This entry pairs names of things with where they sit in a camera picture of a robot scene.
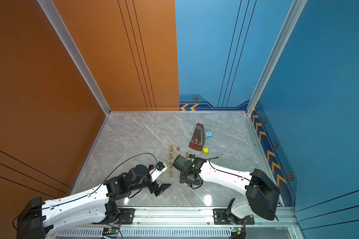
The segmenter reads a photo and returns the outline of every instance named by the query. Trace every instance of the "black line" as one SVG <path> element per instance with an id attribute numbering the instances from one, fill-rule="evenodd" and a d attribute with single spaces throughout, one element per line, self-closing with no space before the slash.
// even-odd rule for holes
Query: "black line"
<path id="1" fill-rule="evenodd" d="M 344 223 L 349 223 L 349 222 L 356 222 L 356 221 L 359 221 L 359 219 L 357 219 L 357 220 L 353 220 L 353 221 L 339 222 L 339 223 L 334 223 L 334 224 L 324 225 L 324 226 L 316 226 L 316 227 L 306 228 L 306 229 L 302 229 L 302 230 L 308 230 L 308 229 L 320 228 L 320 227 L 325 227 L 325 226 L 334 226 L 334 225 L 339 225 L 339 224 L 344 224 Z"/>
<path id="2" fill-rule="evenodd" d="M 19 161 L 19 162 L 21 162 L 20 160 L 18 160 L 18 159 L 16 159 L 16 158 L 14 158 L 14 157 L 12 157 L 11 155 L 9 155 L 9 154 L 6 154 L 6 153 L 4 153 L 3 151 L 1 151 L 0 150 L 0 152 L 1 153 L 3 153 L 3 154 L 5 154 L 6 156 L 8 156 L 8 157 L 11 157 L 11 158 L 13 158 L 14 160 L 16 160 L 16 161 Z M 43 172 L 41 172 L 40 170 L 37 170 L 37 169 L 35 169 L 34 167 L 32 167 L 32 166 L 30 166 L 30 165 L 28 165 L 28 164 L 26 164 L 26 163 L 24 163 L 24 162 L 21 162 L 22 164 L 24 164 L 24 165 L 27 165 L 28 167 L 30 167 L 31 169 L 34 169 L 34 170 L 36 170 L 36 171 L 38 171 L 39 173 L 42 173 L 42 174 L 44 174 Z M 54 179 L 54 178 L 52 178 L 51 176 L 49 176 L 49 175 L 47 175 L 47 174 L 44 174 L 45 176 L 47 176 L 47 177 L 50 177 L 51 179 L 53 179 L 53 180 L 55 180 L 55 181 L 58 181 L 59 183 L 61 183 L 61 184 L 64 184 L 63 182 L 60 182 L 59 180 L 57 180 L 57 179 Z"/>
<path id="3" fill-rule="evenodd" d="M 339 197 L 336 197 L 336 198 L 332 198 L 332 199 L 330 199 L 330 200 L 327 200 L 327 201 L 324 201 L 324 202 L 321 202 L 321 203 L 318 203 L 318 204 L 309 206 L 309 207 L 307 207 L 307 208 L 312 208 L 312 207 L 315 207 L 315 206 L 317 206 L 317 205 L 320 205 L 320 204 L 323 204 L 323 203 L 327 203 L 327 202 L 329 202 L 329 201 L 332 201 L 332 200 L 335 200 L 335 199 L 338 199 L 338 198 L 341 198 L 341 197 L 344 197 L 344 196 L 347 196 L 347 195 L 350 195 L 350 194 L 353 194 L 353 193 L 356 193 L 356 192 L 359 192 L 359 190 L 356 190 L 356 191 L 354 191 L 354 192 L 350 192 L 350 193 L 348 193 L 348 194 L 345 194 L 345 195 L 342 195 L 342 196 L 339 196 Z M 305 209 L 307 209 L 307 208 L 303 208 L 303 209 L 300 209 L 300 210 L 295 211 L 295 212 L 297 213 L 297 212 L 300 212 L 300 211 L 305 210 Z"/>
<path id="4" fill-rule="evenodd" d="M 148 68 L 148 62 L 146 60 L 146 55 L 145 55 L 145 50 L 144 50 L 144 44 L 142 43 L 142 36 L 141 36 L 141 31 L 140 31 L 140 26 L 138 24 L 138 18 L 137 18 L 137 12 L 135 10 L 135 6 L 134 6 L 134 0 L 133 0 L 133 7 L 134 7 L 134 13 L 135 13 L 135 18 L 137 20 L 137 26 L 138 26 L 138 31 L 140 32 L 140 38 L 141 38 L 141 45 L 142 45 L 142 50 L 144 52 L 144 57 L 145 57 L 145 63 L 146 63 L 146 69 L 148 69 L 148 76 L 149 76 L 149 82 L 150 82 L 150 88 L 152 89 L 152 95 L 153 95 L 153 102 L 154 102 L 154 107 L 157 110 L 157 106 L 155 103 L 155 99 L 154 99 L 154 93 L 153 93 L 153 87 L 152 87 L 152 82 L 150 81 L 150 74 L 149 74 L 149 68 Z"/>
<path id="5" fill-rule="evenodd" d="M 130 18 L 129 7 L 128 7 L 128 3 L 126 2 L 126 0 L 125 0 L 125 4 L 126 4 L 126 9 L 128 10 L 130 25 L 132 26 L 132 32 L 133 32 L 133 36 L 134 36 L 135 47 L 137 48 L 138 58 L 140 59 L 140 65 L 141 65 L 142 75 L 144 76 L 144 81 L 145 81 L 146 91 L 148 92 L 150 107 L 151 107 L 152 110 L 153 110 L 152 102 L 150 101 L 150 95 L 149 95 L 148 85 L 147 85 L 147 83 L 146 83 L 144 68 L 142 67 L 140 52 L 139 52 L 138 46 L 137 46 L 137 40 L 135 39 L 135 34 L 134 34 L 132 19 Z"/>
<path id="6" fill-rule="evenodd" d="M 242 0 L 241 0 L 241 3 L 239 4 L 239 8 L 238 8 L 237 20 L 235 21 L 234 32 L 233 32 L 233 37 L 232 37 L 232 39 L 231 39 L 231 44 L 230 44 L 229 55 L 227 56 L 227 62 L 226 62 L 226 68 L 225 68 L 225 74 L 224 74 L 224 79 L 222 80 L 221 92 L 219 93 L 219 99 L 218 99 L 218 104 L 217 104 L 217 107 L 219 107 L 219 101 L 220 101 L 220 99 L 221 99 L 221 94 L 222 94 L 222 88 L 224 87 L 225 75 L 226 75 L 226 70 L 227 70 L 227 64 L 229 63 L 229 57 L 230 57 L 231 46 L 233 45 L 234 34 L 235 34 L 235 28 L 237 27 L 237 22 L 238 22 L 239 11 L 241 10 L 241 4 L 242 4 Z"/>
<path id="7" fill-rule="evenodd" d="M 338 210 L 338 211 L 334 211 L 334 212 L 330 212 L 330 213 L 325 213 L 325 214 L 322 214 L 322 215 L 319 215 L 319 216 L 324 216 L 324 215 L 328 215 L 328 214 L 331 214 L 331 213 L 337 213 L 337 212 L 341 212 L 341 211 L 345 211 L 345 210 L 347 210 L 347 209 L 357 208 L 357 207 L 359 207 L 359 205 L 358 205 L 358 206 L 349 207 L 349 208 L 340 209 L 340 210 Z M 306 219 L 302 219 L 302 220 L 298 220 L 298 221 L 304 221 L 304 220 L 308 220 L 308 219 L 315 218 L 315 217 L 319 217 L 319 216 L 312 216 L 312 217 L 309 217 L 309 218 L 306 218 Z"/>
<path id="8" fill-rule="evenodd" d="M 29 178 L 31 178 L 31 179 L 34 179 L 34 180 L 36 180 L 36 181 L 38 181 L 38 182 L 40 182 L 40 183 L 42 183 L 42 184 L 45 184 L 45 185 L 47 185 L 47 186 L 49 186 L 49 187 L 51 187 L 51 188 L 56 189 L 55 187 L 52 187 L 51 185 L 48 185 L 48 184 L 46 184 L 46 183 L 44 183 L 44 182 L 41 182 L 41 181 L 39 181 L 39 180 L 37 180 L 37 179 L 31 177 L 31 176 L 28 176 L 28 175 L 26 175 L 26 174 L 23 174 L 22 172 L 19 172 L 19 171 L 17 171 L 16 169 L 13 169 L 13 168 L 11 168 L 11 167 L 9 167 L 9 166 L 7 166 L 7 165 L 4 165 L 4 164 L 2 164 L 2 163 L 0 163 L 0 165 L 3 165 L 4 167 L 7 167 L 7 168 L 9 168 L 9 169 L 11 169 L 11 170 L 14 170 L 14 171 L 18 172 L 19 174 L 22 174 L 22 175 L 24 175 L 24 176 L 27 176 L 27 177 L 29 177 Z M 68 193 L 66 193 L 66 192 L 64 192 L 64 191 L 61 191 L 60 189 L 56 189 L 56 190 L 58 190 L 58 191 L 60 191 L 60 192 L 63 192 L 64 194 L 69 195 Z"/>
<path id="9" fill-rule="evenodd" d="M 242 56 L 242 51 L 244 50 L 247 33 L 249 32 L 249 27 L 250 27 L 251 19 L 253 18 L 253 13 L 254 13 L 254 9 L 255 9 L 255 4 L 254 4 L 253 12 L 252 12 L 252 14 L 251 14 L 249 26 L 248 26 L 247 31 L 246 31 L 246 36 L 245 36 L 245 40 L 244 40 L 244 45 L 242 46 L 241 55 L 239 56 L 237 68 L 235 69 L 235 74 L 234 74 L 233 82 L 231 83 L 230 93 L 229 93 L 229 97 L 227 98 L 226 107 L 227 107 L 227 103 L 229 102 L 229 98 L 230 98 L 230 94 L 231 94 L 231 89 L 233 88 L 233 84 L 234 84 L 234 80 L 235 80 L 235 75 L 237 74 L 237 70 L 238 70 L 238 66 L 239 66 L 239 61 L 241 60 L 241 56 Z"/>
<path id="10" fill-rule="evenodd" d="M 10 180 L 10 179 L 6 179 L 6 178 L 1 177 L 1 176 L 0 176 L 0 178 L 5 179 L 5 180 L 8 180 L 8 181 L 10 181 L 10 182 L 13 182 L 13 183 L 15 183 L 15 184 L 19 184 L 18 182 L 12 181 L 12 180 Z M 34 190 L 34 191 L 36 191 L 36 192 L 39 192 L 39 193 L 41 193 L 41 194 L 45 194 L 45 193 L 40 192 L 40 191 L 38 191 L 38 190 L 36 190 L 36 189 L 27 187 L 27 186 L 25 186 L 25 185 L 23 185 L 23 184 L 19 184 L 19 185 L 21 185 L 21 186 L 23 186 L 23 187 L 26 187 L 26 188 L 28 188 L 28 189 L 32 189 L 32 190 Z"/>
<path id="11" fill-rule="evenodd" d="M 247 7 L 246 7 L 245 16 L 244 16 L 244 21 L 242 22 L 242 27 L 241 27 L 241 32 L 239 33 L 239 38 L 238 38 L 237 47 L 235 48 L 235 54 L 234 54 L 234 58 L 233 58 L 233 64 L 231 64 L 229 79 L 227 80 L 227 85 L 226 85 L 226 90 L 225 90 L 225 96 L 224 96 L 224 100 L 222 101 L 222 107 L 224 106 L 227 88 L 229 87 L 230 76 L 231 76 L 231 72 L 232 72 L 232 70 L 233 70 L 234 61 L 235 61 L 235 56 L 237 55 L 237 49 L 238 49 L 238 45 L 239 45 L 239 40 L 241 39 L 242 29 L 244 28 L 244 23 L 245 23 L 245 19 L 246 19 L 247 9 L 249 8 L 249 3 L 250 3 L 250 0 L 247 2 Z"/>
<path id="12" fill-rule="evenodd" d="M 132 52 L 132 56 L 133 56 L 133 60 L 134 60 L 134 65 L 135 65 L 135 70 L 137 71 L 138 79 L 140 80 L 142 95 L 144 96 L 144 100 L 145 100 L 145 104 L 146 104 L 146 109 L 149 110 L 149 109 L 148 109 L 148 104 L 146 103 L 146 98 L 145 98 L 145 94 L 144 94 L 144 89 L 142 88 L 142 83 L 141 83 L 141 79 L 140 79 L 140 74 L 138 74 L 137 64 L 135 63 L 134 54 L 133 54 L 133 50 L 132 50 L 132 45 L 130 44 L 128 31 L 126 30 L 126 25 L 125 25 L 125 21 L 124 21 L 124 16 L 122 15 L 120 2 L 119 2 L 119 0 L 117 0 L 117 2 L 118 2 L 118 7 L 120 8 L 122 21 L 124 22 L 124 27 L 125 27 L 125 31 L 126 31 L 126 36 L 128 37 L 129 46 L 130 46 L 130 51 Z"/>

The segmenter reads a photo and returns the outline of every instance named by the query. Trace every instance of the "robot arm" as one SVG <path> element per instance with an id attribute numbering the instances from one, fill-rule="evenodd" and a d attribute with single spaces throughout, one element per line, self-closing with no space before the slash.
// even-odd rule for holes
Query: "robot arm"
<path id="1" fill-rule="evenodd" d="M 241 172 L 215 165 L 202 158 L 195 158 L 192 162 L 181 155 L 176 158 L 173 166 L 181 172 L 179 182 L 186 183 L 191 188 L 193 185 L 200 187 L 206 181 L 241 193 L 243 197 L 233 198 L 226 210 L 231 223 L 241 224 L 245 216 L 254 213 L 267 220 L 274 220 L 280 190 L 262 170 Z"/>
<path id="2" fill-rule="evenodd" d="M 167 170 L 158 162 L 147 168 L 137 165 L 128 173 L 112 177 L 92 189 L 64 198 L 42 201 L 32 199 L 18 217 L 17 239 L 44 239 L 65 228 L 87 223 L 113 223 L 120 218 L 116 200 L 129 197 L 131 192 L 148 188 L 159 196 L 171 184 L 160 187 L 155 181 Z"/>

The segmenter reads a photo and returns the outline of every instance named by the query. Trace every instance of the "aluminum frame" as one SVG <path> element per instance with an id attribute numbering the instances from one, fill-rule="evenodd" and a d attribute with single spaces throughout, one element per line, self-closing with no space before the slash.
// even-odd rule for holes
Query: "aluminum frame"
<path id="1" fill-rule="evenodd" d="M 291 32 L 294 29 L 294 26 L 297 23 L 306 2 L 307 0 L 294 0 L 292 2 L 292 5 L 283 23 L 281 31 L 279 32 L 278 38 L 275 41 L 273 50 L 271 51 L 269 59 L 267 60 L 267 63 L 261 74 L 261 77 L 259 78 L 259 81 L 254 89 L 253 96 L 250 99 L 249 105 L 247 106 L 246 112 L 248 116 L 251 116 L 253 109 L 258 102 L 259 97 L 261 96 L 263 89 L 267 84 L 267 81 L 270 78 L 271 73 L 273 73 L 273 69 L 278 62 L 279 57 L 281 56 L 284 46 L 286 45 L 287 40 L 289 39 Z"/>
<path id="2" fill-rule="evenodd" d="M 37 0 L 106 115 L 111 110 L 52 0 Z"/>
<path id="3" fill-rule="evenodd" d="M 273 181 L 274 184 L 276 184 L 276 180 L 274 178 L 274 175 L 271 173 L 270 165 L 268 164 L 266 155 L 264 154 L 261 141 L 259 141 L 259 138 L 256 134 L 254 124 L 251 121 L 249 116 L 244 115 L 244 118 L 245 118 L 244 121 L 247 126 L 247 130 L 249 132 L 251 141 L 253 143 L 255 154 L 262 162 L 265 174 Z M 279 202 L 280 202 L 281 206 L 284 206 L 284 201 L 283 201 L 281 195 L 279 195 Z"/>
<path id="4" fill-rule="evenodd" d="M 168 234 L 165 236 L 175 237 L 228 237 L 221 231 L 239 231 L 240 227 L 235 225 L 215 225 L 213 209 L 226 207 L 120 207 L 134 208 L 134 219 L 130 225 L 122 225 L 121 231 L 124 236 L 146 236 L 154 237 L 151 231 L 173 231 L 179 234 Z M 279 221 L 268 221 L 254 215 L 255 225 L 246 227 L 286 227 L 290 236 L 296 239 L 304 239 L 299 228 L 297 219 L 290 207 L 278 207 L 276 215 Z M 103 224 L 86 224 L 63 230 L 56 234 L 57 237 L 93 237 L 98 238 L 99 230 L 102 231 Z M 204 231 L 206 234 L 189 234 L 189 231 Z"/>
<path id="5" fill-rule="evenodd" d="M 97 141 L 98 141 L 98 138 L 100 137 L 101 132 L 102 132 L 103 129 L 104 129 L 104 126 L 105 126 L 105 124 L 106 124 L 106 121 L 108 120 L 108 117 L 109 117 L 109 115 L 106 115 L 106 116 L 105 116 L 105 119 L 104 119 L 104 121 L 103 121 L 103 123 L 102 123 L 102 125 L 101 125 L 101 127 L 100 127 L 100 130 L 98 131 L 97 136 L 96 136 L 96 138 L 95 138 L 95 140 L 94 140 L 94 142 L 93 142 L 93 144 L 92 144 L 92 146 L 91 146 L 91 148 L 90 148 L 90 150 L 89 150 L 89 153 L 88 153 L 88 155 L 86 156 L 86 159 L 85 159 L 85 161 L 84 161 L 84 164 L 83 164 L 82 167 L 81 167 L 80 173 L 78 174 L 78 176 L 77 176 L 77 178 L 76 178 L 76 181 L 75 181 L 75 183 L 73 184 L 72 190 L 70 191 L 70 194 L 69 194 L 69 195 L 72 195 L 72 194 L 73 194 L 72 192 L 74 192 L 74 189 L 75 189 L 76 186 L 77 186 L 77 185 L 76 185 L 77 179 L 81 178 L 83 169 L 85 168 L 86 164 L 87 164 L 88 161 L 89 161 L 90 156 L 92 155 L 93 149 L 95 148 L 96 143 L 97 143 Z"/>

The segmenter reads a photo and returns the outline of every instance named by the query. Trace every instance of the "marble floor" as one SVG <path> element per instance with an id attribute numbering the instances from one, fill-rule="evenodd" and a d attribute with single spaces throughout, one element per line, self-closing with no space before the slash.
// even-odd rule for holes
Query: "marble floor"
<path id="1" fill-rule="evenodd" d="M 183 156 L 186 152 L 201 158 L 219 156 L 213 162 L 220 166 L 251 172 L 255 168 L 263 170 L 243 115 L 244 112 L 111 112 L 72 193 L 100 184 L 117 165 L 140 153 L 152 153 L 169 165 L 176 157 L 177 146 Z M 204 146 L 209 149 L 208 155 L 189 148 L 196 123 L 203 124 L 205 131 L 213 132 Z M 173 160 L 169 159 L 170 145 L 174 147 Z M 135 157 L 110 177 L 128 172 L 138 164 L 148 166 L 155 164 L 155 160 L 151 155 Z M 173 177 L 169 176 L 169 171 L 157 179 L 158 184 L 172 184 L 160 196 L 155 197 L 148 189 L 143 189 L 136 197 L 117 201 L 117 205 L 227 207 L 231 198 L 241 196 L 233 189 L 211 182 L 204 182 L 201 188 L 193 190 L 179 183 L 179 171 L 172 168 Z"/>

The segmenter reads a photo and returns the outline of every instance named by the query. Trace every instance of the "blue toy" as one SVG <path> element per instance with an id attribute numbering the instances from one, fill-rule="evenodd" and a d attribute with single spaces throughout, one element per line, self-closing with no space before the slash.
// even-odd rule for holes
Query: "blue toy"
<path id="1" fill-rule="evenodd" d="M 206 136 L 206 138 L 211 138 L 211 137 L 213 137 L 213 132 L 211 132 L 211 131 L 206 131 L 206 132 L 205 132 L 205 136 Z"/>

